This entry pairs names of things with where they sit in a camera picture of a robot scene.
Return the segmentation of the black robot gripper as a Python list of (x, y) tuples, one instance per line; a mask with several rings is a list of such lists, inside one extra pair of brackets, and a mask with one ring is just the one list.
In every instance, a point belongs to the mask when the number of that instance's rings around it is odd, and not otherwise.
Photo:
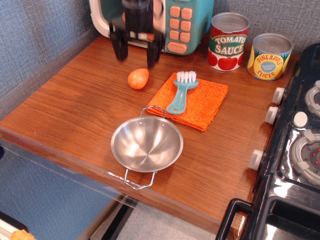
[(147, 45), (147, 68), (159, 61), (165, 44), (165, 1), (121, 0), (108, 19), (109, 36), (119, 61), (128, 57), (129, 43)]

